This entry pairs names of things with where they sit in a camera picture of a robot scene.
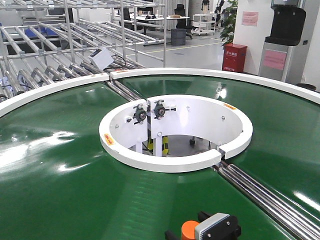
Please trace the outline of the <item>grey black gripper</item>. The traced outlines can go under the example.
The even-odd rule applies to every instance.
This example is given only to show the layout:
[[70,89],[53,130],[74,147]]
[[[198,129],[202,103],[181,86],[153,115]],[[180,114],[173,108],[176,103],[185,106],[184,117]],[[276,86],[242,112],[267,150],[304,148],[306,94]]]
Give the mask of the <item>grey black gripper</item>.
[[196,240],[237,240],[242,234],[234,215],[198,212],[197,217],[200,223],[194,230]]

